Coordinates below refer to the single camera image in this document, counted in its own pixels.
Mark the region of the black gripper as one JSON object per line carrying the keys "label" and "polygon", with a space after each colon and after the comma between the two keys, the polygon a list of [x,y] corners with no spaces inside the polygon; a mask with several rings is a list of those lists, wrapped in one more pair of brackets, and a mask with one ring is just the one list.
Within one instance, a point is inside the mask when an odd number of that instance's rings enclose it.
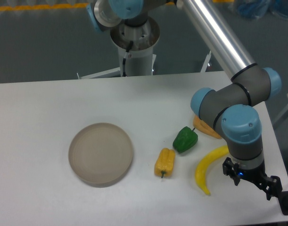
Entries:
{"label": "black gripper", "polygon": [[222,170],[224,175],[229,176],[234,181],[235,186],[238,186],[240,180],[245,180],[256,185],[266,193],[268,201],[272,197],[279,198],[281,195],[282,184],[280,177],[268,177],[266,175],[263,157],[248,161],[227,157],[222,164]]}

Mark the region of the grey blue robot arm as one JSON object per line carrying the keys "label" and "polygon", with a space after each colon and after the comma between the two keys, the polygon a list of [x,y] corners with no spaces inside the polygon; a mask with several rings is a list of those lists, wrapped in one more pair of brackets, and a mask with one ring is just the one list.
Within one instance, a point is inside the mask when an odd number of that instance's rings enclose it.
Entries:
{"label": "grey blue robot arm", "polygon": [[[230,157],[222,165],[224,175],[235,185],[240,180],[251,182],[266,193],[267,199],[280,197],[280,178],[265,173],[262,126],[254,109],[280,91],[279,74],[253,60],[212,3],[174,3],[187,14],[231,80],[231,85],[219,91],[198,90],[190,103],[195,115],[227,142]],[[109,30],[119,49],[121,76],[152,74],[150,51],[158,41],[159,28],[148,12],[164,4],[164,0],[94,0],[87,5],[94,29]],[[137,58],[141,51],[149,53]]]}

